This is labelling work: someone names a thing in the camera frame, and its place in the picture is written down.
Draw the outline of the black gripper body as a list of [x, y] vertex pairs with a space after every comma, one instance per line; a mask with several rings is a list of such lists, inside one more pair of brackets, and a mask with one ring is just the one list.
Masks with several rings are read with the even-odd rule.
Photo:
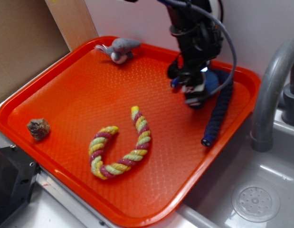
[[180, 82], [203, 82], [201, 70], [208, 61], [220, 53], [223, 38], [218, 25], [213, 22], [199, 22], [192, 28], [170, 27], [177, 39], [180, 53], [168, 67], [168, 78], [179, 78]]

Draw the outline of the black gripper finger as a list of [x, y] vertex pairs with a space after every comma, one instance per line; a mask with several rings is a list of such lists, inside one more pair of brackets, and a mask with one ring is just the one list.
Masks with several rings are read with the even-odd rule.
[[178, 76], [171, 80], [170, 86], [172, 88], [177, 88], [184, 85], [184, 77]]
[[206, 95], [205, 74], [198, 72], [194, 76], [190, 76], [184, 86], [185, 104], [192, 109], [201, 109], [204, 101], [201, 98]]

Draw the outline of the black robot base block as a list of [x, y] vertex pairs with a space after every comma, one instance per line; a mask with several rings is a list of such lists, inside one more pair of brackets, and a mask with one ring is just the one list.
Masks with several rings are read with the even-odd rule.
[[37, 170], [18, 146], [0, 148], [0, 228], [30, 203]]

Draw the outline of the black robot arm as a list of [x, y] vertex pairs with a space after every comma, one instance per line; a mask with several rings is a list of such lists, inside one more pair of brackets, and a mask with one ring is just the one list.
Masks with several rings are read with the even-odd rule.
[[211, 13], [208, 0], [184, 0], [182, 3], [183, 7], [166, 3], [171, 19], [170, 33], [177, 39], [183, 60], [182, 66], [179, 66], [175, 59], [167, 74], [173, 87], [182, 86], [185, 103], [197, 110], [210, 96], [202, 70], [219, 55], [223, 38], [213, 19], [193, 9], [196, 6]]

